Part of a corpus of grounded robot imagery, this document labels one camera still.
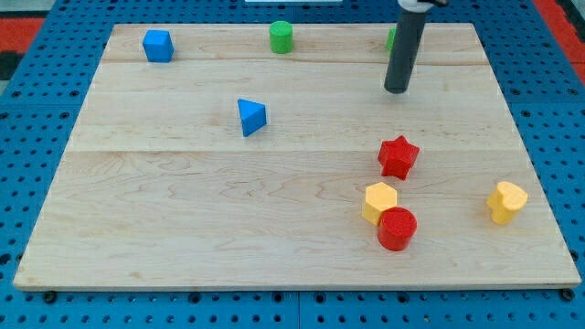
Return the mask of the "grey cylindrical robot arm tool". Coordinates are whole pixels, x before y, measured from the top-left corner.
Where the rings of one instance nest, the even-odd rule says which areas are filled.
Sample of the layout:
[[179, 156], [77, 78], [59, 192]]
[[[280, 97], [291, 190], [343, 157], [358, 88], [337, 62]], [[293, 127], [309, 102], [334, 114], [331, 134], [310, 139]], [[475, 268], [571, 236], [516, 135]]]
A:
[[449, 3], [449, 0], [398, 0], [401, 11], [389, 55], [386, 91], [393, 94], [407, 91], [427, 15], [433, 7], [445, 7]]

